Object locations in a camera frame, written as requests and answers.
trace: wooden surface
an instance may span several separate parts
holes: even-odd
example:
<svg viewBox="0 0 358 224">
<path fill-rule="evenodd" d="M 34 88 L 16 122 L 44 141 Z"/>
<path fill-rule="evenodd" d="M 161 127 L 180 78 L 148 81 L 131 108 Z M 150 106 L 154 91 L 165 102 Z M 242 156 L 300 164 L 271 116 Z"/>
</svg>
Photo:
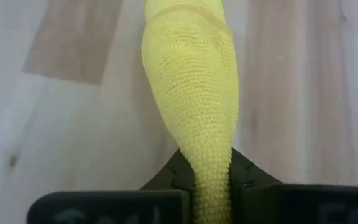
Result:
<svg viewBox="0 0 358 224">
<path fill-rule="evenodd" d="M 64 35 L 45 21 L 52 1 L 0 0 L 0 223 L 25 223 L 30 204 L 56 190 L 139 188 L 176 150 L 140 60 L 144 3 L 116 1 L 114 15 L 62 7 L 78 26 Z M 358 1 L 224 6 L 241 91 L 234 147 L 284 181 L 358 185 Z M 107 40 L 87 31 L 102 32 L 85 14 L 111 22 Z M 101 64 L 80 69 L 76 58 L 94 58 L 76 43 L 62 48 L 78 54 L 64 57 L 69 68 L 47 63 L 65 37 L 108 49 L 96 51 Z M 48 66 L 26 69 L 31 60 Z"/>
</svg>

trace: knitted texture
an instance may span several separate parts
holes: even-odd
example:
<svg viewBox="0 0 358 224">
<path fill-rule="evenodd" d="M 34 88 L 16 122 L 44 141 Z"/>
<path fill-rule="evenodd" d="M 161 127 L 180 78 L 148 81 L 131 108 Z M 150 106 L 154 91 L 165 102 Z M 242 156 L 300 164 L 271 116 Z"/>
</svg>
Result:
<svg viewBox="0 0 358 224">
<path fill-rule="evenodd" d="M 162 118 L 195 173 L 195 222 L 230 223 L 238 81 L 221 0 L 147 0 L 143 64 Z"/>
</svg>

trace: yellow fabric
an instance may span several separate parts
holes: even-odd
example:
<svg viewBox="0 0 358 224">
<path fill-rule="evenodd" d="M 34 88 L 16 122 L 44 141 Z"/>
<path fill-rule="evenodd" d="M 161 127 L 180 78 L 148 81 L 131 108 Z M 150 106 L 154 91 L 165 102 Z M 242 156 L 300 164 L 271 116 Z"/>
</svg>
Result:
<svg viewBox="0 0 358 224">
<path fill-rule="evenodd" d="M 142 58 L 168 130 L 195 173 L 196 223 L 230 223 L 238 81 L 221 0 L 147 0 Z"/>
</svg>

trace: yellow knitted object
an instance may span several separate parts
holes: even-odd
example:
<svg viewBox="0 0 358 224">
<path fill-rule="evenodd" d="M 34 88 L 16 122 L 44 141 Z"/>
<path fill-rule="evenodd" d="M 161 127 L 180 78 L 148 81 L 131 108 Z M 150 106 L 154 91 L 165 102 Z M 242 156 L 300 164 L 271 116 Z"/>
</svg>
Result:
<svg viewBox="0 0 358 224">
<path fill-rule="evenodd" d="M 168 130 L 195 173 L 196 223 L 230 223 L 238 81 L 221 0 L 147 0 L 142 58 Z"/>
</svg>

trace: light wood panel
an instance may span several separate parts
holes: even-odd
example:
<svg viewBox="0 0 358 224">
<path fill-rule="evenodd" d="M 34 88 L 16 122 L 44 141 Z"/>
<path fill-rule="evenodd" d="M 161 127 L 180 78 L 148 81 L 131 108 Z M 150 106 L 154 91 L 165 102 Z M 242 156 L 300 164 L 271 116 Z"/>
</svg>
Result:
<svg viewBox="0 0 358 224">
<path fill-rule="evenodd" d="M 0 44 L 8 41 L 0 47 L 0 63 L 4 55 L 16 56 L 5 61 L 0 74 L 0 223 L 25 223 L 31 203 L 49 192 L 138 189 L 145 184 L 177 146 L 142 69 L 144 3 L 123 2 L 97 86 L 24 73 L 46 5 L 23 0 L 10 11 L 4 2 L 0 0 L 5 17 L 0 29 L 8 26 L 13 32 L 11 26 L 22 26 L 22 33 L 17 39 L 0 37 Z M 39 17 L 31 12 L 34 8 Z M 37 21 L 21 24 L 17 14 Z"/>
<path fill-rule="evenodd" d="M 49 0 L 24 69 L 99 85 L 122 0 Z"/>
<path fill-rule="evenodd" d="M 250 1 L 246 146 L 287 182 L 358 185 L 358 1 Z"/>
</svg>

